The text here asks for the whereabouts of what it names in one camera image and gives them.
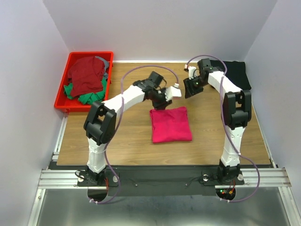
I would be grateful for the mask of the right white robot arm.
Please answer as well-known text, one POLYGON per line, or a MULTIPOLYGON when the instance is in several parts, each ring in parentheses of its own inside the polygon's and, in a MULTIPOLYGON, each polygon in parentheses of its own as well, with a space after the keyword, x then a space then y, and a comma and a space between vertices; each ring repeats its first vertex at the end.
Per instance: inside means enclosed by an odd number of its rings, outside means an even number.
POLYGON ((190 98, 210 85, 220 94, 221 118, 225 131, 223 153, 216 172, 217 180, 226 184, 240 174, 240 146, 243 133, 252 118, 251 92, 242 90, 227 76, 228 68, 221 61, 223 69, 213 66, 209 58, 201 59, 198 67, 186 63, 184 70, 185 98, 190 98))

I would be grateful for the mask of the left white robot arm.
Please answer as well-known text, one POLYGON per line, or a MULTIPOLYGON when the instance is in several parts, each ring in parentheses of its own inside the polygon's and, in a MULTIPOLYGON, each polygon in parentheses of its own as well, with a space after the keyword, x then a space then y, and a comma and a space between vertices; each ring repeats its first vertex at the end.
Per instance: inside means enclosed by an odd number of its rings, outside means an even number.
POLYGON ((145 100, 151 100, 155 110, 164 110, 172 104, 174 97, 181 97, 179 84, 160 87, 164 77, 152 71, 144 80, 135 81, 119 95, 92 103, 84 123, 88 140, 87 179, 95 186, 101 185, 105 178, 107 145, 114 137, 120 125, 123 113, 132 106, 145 100))

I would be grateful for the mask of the pink t shirt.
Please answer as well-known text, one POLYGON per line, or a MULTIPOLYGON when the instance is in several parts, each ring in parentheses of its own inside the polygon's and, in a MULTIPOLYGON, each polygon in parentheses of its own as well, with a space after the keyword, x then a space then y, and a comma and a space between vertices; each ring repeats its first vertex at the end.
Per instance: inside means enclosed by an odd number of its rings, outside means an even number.
POLYGON ((187 108, 150 110, 152 142, 168 143, 192 141, 187 108))

